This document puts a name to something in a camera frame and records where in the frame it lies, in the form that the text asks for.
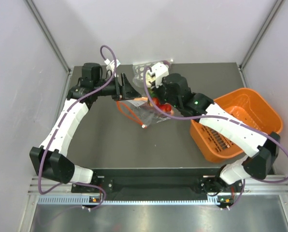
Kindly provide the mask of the clear orange-zip bag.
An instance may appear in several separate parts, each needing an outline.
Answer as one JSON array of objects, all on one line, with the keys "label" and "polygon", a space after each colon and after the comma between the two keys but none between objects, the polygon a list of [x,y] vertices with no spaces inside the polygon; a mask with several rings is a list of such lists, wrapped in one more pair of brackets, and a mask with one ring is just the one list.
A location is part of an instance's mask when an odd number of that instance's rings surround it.
[{"label": "clear orange-zip bag", "polygon": [[141,125],[143,129],[152,124],[157,124],[170,119],[156,110],[147,97],[117,101],[116,106],[120,113],[133,122]]}]

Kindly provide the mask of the fake red berry bunch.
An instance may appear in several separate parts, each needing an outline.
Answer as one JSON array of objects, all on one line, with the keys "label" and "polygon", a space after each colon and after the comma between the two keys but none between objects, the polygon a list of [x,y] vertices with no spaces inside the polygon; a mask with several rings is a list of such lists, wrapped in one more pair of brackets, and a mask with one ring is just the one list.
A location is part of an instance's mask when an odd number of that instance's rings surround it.
[{"label": "fake red berry bunch", "polygon": [[172,109],[172,106],[168,103],[161,103],[158,98],[156,97],[156,95],[151,91],[151,90],[148,90],[149,92],[149,95],[152,99],[152,102],[160,109],[162,110],[163,112],[167,113],[167,114],[170,114],[170,115],[173,115],[174,114],[174,111]]}]

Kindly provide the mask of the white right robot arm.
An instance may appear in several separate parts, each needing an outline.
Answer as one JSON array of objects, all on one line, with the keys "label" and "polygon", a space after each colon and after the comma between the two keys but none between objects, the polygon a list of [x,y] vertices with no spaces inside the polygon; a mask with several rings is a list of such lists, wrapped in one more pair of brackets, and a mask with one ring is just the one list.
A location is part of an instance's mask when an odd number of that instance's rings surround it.
[{"label": "white right robot arm", "polygon": [[204,94],[194,93],[185,77],[173,73],[157,77],[151,83],[151,91],[159,102],[175,107],[183,118],[192,119],[207,126],[239,146],[246,158],[225,165],[215,179],[220,191],[227,191],[236,181],[252,177],[264,180],[279,152],[278,133],[267,134],[247,126],[228,114],[214,100]]}]

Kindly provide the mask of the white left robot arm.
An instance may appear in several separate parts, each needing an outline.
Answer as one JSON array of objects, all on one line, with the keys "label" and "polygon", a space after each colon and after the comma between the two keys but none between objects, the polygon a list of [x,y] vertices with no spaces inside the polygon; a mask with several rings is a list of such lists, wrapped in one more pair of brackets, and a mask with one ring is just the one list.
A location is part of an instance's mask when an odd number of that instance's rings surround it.
[{"label": "white left robot arm", "polygon": [[70,142],[84,116],[98,97],[110,96],[114,101],[133,100],[141,97],[124,73],[117,77],[113,62],[107,68],[111,76],[103,79],[103,70],[97,63],[85,63],[82,75],[64,102],[60,116],[47,138],[39,147],[33,147],[29,156],[38,176],[62,184],[80,182],[87,191],[95,191],[98,178],[88,168],[74,165],[67,159]]}]

